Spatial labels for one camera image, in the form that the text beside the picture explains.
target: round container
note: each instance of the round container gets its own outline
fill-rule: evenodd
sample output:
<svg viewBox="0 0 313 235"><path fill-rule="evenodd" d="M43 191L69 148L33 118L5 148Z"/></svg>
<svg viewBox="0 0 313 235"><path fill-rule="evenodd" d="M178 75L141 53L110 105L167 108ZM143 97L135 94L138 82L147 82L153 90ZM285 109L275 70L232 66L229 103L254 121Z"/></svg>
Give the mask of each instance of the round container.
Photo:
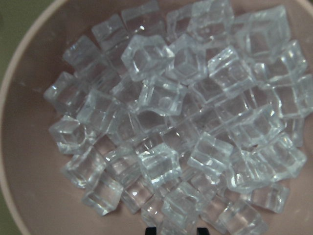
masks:
<svg viewBox="0 0 313 235"><path fill-rule="evenodd" d="M91 26L146 0L57 0L33 24L8 67L0 93L0 182L9 209L23 235L143 235L140 213L120 204L100 217L81 203L83 190L60 173L69 157L59 153L48 133L56 112L43 92L61 71L71 72L62 54ZM191 0L160 0L167 11ZM284 4L293 38L313 68L313 7L305 0L232 0L234 11L262 10ZM261 211L268 235L313 234L313 116L305 123L302 150L308 161L289 182L282 214ZM218 233L211 229L212 235Z"/></svg>

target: plastic bowl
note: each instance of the plastic bowl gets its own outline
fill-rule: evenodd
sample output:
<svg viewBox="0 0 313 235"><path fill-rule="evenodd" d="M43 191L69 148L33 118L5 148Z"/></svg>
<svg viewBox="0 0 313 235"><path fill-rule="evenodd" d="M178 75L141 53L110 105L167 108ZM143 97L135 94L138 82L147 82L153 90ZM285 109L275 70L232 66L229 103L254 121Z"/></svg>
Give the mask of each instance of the plastic bowl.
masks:
<svg viewBox="0 0 313 235"><path fill-rule="evenodd" d="M81 203L83 191L60 173L69 160L48 133L56 112L43 91L63 70L64 50L91 26L146 0L57 0L34 23L8 67L0 93L0 182L9 209L24 235L143 235L140 213L120 204L100 217ZM166 11L190 0L160 0ZM233 0L236 14L284 4L293 37L313 68L313 7L305 0ZM261 211L268 235L313 234L313 116L305 123L302 150L308 161L289 182L291 194L282 214ZM218 234L211 229L211 234Z"/></svg>

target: black object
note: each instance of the black object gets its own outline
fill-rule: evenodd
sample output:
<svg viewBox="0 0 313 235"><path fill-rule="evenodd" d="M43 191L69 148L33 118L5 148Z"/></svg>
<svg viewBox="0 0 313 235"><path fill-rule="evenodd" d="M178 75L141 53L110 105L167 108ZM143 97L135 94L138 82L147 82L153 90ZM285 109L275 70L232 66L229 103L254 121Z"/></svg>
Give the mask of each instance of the black object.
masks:
<svg viewBox="0 0 313 235"><path fill-rule="evenodd" d="M156 227L146 228L145 235L157 235L157 228Z"/></svg>
<svg viewBox="0 0 313 235"><path fill-rule="evenodd" d="M210 235L207 228L197 228L197 235Z"/></svg>
<svg viewBox="0 0 313 235"><path fill-rule="evenodd" d="M145 235L157 235L157 228L156 227L146 228ZM210 235L210 233L207 228L197 228L197 235Z"/></svg>

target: green surface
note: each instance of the green surface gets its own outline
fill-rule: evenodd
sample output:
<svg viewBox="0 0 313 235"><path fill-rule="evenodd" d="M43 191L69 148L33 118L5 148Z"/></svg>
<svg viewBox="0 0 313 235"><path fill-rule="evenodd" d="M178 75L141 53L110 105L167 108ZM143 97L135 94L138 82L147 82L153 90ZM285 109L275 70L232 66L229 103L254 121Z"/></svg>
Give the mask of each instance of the green surface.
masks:
<svg viewBox="0 0 313 235"><path fill-rule="evenodd" d="M53 0L0 0L0 82L32 23ZM20 235L0 192L0 235Z"/></svg>

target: table surface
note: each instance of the table surface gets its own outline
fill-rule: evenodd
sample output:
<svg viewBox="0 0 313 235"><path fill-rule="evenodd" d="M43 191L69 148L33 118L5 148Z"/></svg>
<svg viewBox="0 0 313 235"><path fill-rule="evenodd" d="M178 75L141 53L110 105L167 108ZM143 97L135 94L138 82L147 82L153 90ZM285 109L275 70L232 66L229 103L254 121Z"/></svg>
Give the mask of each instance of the table surface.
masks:
<svg viewBox="0 0 313 235"><path fill-rule="evenodd" d="M10 59L37 17L53 0L0 0L0 82ZM0 234L20 235L0 192Z"/></svg>

